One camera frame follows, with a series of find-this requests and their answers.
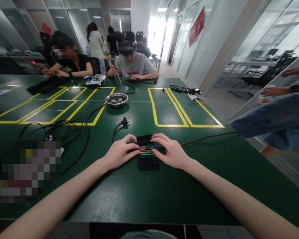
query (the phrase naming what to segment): sleeve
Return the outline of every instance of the sleeve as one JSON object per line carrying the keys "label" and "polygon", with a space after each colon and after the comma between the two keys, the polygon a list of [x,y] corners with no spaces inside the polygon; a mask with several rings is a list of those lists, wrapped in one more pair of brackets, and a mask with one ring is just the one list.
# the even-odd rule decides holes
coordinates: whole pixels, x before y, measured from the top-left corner
{"label": "sleeve", "polygon": [[149,59],[143,55],[145,58],[145,63],[144,63],[144,75],[153,73],[156,71],[156,68],[152,65],[152,63],[149,61]]}
{"label": "sleeve", "polygon": [[117,58],[116,60],[115,60],[115,65],[119,68],[119,71],[118,71],[118,75],[120,76],[120,77],[122,77],[122,68],[121,68],[121,63],[120,63],[121,61],[120,61],[120,59],[119,58]]}

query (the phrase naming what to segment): electronic device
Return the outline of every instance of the electronic device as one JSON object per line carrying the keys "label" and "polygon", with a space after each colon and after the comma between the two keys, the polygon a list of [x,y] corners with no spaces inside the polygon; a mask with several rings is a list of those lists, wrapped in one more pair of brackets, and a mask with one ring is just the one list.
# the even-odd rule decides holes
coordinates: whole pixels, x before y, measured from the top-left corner
{"label": "electronic device", "polygon": [[157,157],[139,158],[137,166],[140,171],[159,170],[159,159]]}
{"label": "electronic device", "polygon": [[59,86],[63,85],[67,81],[68,81],[67,78],[59,78],[57,76],[54,76],[34,86],[29,87],[27,91],[31,94],[37,94],[37,93],[46,94],[57,89]]}
{"label": "electronic device", "polygon": [[186,88],[186,87],[180,87],[180,86],[175,86],[173,84],[170,85],[170,88],[172,90],[175,90],[176,92],[185,92],[185,93],[189,93],[189,94],[199,94],[202,95],[203,93],[200,92],[199,89],[195,89],[195,88]]}

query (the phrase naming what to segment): power cord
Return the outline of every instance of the power cord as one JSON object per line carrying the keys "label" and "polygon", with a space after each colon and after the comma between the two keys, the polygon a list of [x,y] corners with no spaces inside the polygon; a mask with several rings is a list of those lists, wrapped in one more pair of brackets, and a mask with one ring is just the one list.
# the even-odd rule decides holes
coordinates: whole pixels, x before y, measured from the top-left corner
{"label": "power cord", "polygon": [[128,125],[130,121],[124,117],[123,120],[115,127],[114,132],[113,132],[113,136],[112,136],[112,143],[114,143],[115,141],[115,134],[116,134],[116,130],[120,125]]}
{"label": "power cord", "polygon": [[193,143],[193,142],[196,142],[196,141],[199,141],[199,140],[202,140],[202,139],[206,139],[206,138],[217,137],[217,136],[222,136],[222,135],[226,135],[226,134],[234,134],[234,133],[241,134],[239,132],[228,132],[228,133],[223,133],[223,134],[214,134],[214,135],[209,135],[209,136],[205,136],[205,137],[202,137],[202,138],[197,138],[197,139],[182,143],[181,146],[184,146],[184,145],[187,145],[189,143]]}

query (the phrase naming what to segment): leg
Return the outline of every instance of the leg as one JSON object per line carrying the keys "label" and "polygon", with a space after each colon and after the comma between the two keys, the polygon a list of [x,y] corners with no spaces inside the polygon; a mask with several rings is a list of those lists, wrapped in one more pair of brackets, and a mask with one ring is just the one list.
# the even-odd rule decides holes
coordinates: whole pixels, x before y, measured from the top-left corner
{"label": "leg", "polygon": [[270,157],[270,156],[274,156],[277,153],[279,153],[281,150],[274,148],[272,146],[270,146],[269,144],[266,144],[261,150],[260,152],[262,153],[263,156],[265,156],[266,158]]}

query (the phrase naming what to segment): desk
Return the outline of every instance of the desk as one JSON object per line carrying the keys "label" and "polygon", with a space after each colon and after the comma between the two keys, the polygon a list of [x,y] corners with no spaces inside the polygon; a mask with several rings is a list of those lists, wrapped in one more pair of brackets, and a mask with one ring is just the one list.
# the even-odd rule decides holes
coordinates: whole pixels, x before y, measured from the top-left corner
{"label": "desk", "polygon": [[277,64],[277,61],[253,61],[251,59],[246,59],[245,61],[235,61],[234,58],[229,62],[229,64],[233,65],[233,68],[228,72],[225,79],[218,85],[222,86],[226,80],[228,80],[229,76],[233,73],[233,71],[236,69],[239,65],[244,65],[246,68],[243,70],[243,72],[240,74],[241,76],[246,73],[246,71],[249,69],[252,65],[262,65],[262,66],[274,66]]}
{"label": "desk", "polygon": [[[48,102],[47,98],[59,91],[57,89],[48,95],[35,96],[26,91],[28,86],[42,80],[43,77],[39,75],[0,75],[0,85],[6,85],[2,88],[12,87],[12,91],[0,96],[0,115],[10,110],[0,117],[0,140],[17,138],[27,124],[20,119]],[[72,119],[85,120],[91,111],[103,105],[105,97],[111,92],[131,91],[121,85],[118,78],[107,81],[107,87],[95,91],[86,89],[82,79],[69,80],[63,86],[68,90],[56,97],[53,105],[35,115],[32,113],[33,117],[27,122],[47,124],[56,117],[59,117],[58,120],[69,119],[72,114]],[[159,78],[156,85],[130,84],[136,88],[136,92],[129,95],[128,103],[123,108],[106,106],[102,112],[91,117],[90,140],[82,158],[28,208],[102,157],[112,144],[115,126],[123,117],[130,119],[130,126],[119,128],[116,140],[128,133],[141,136],[161,132],[183,143],[233,131],[207,105],[189,100],[185,93],[162,91],[163,87],[168,88],[170,84],[185,86],[177,78]],[[87,97],[90,97],[89,100],[82,104]],[[37,140],[37,137],[30,137],[29,140]],[[85,129],[74,142],[64,147],[63,169],[79,155],[84,140]],[[188,144],[184,146],[184,150],[190,157],[299,226],[299,189],[242,136],[232,134],[208,138]],[[22,209],[20,212],[5,211],[0,213],[0,218],[19,217],[25,211],[24,205],[19,206]],[[185,172],[162,162],[158,171],[141,172],[137,168],[137,158],[104,175],[76,203],[65,220],[239,225],[206,188]]]}

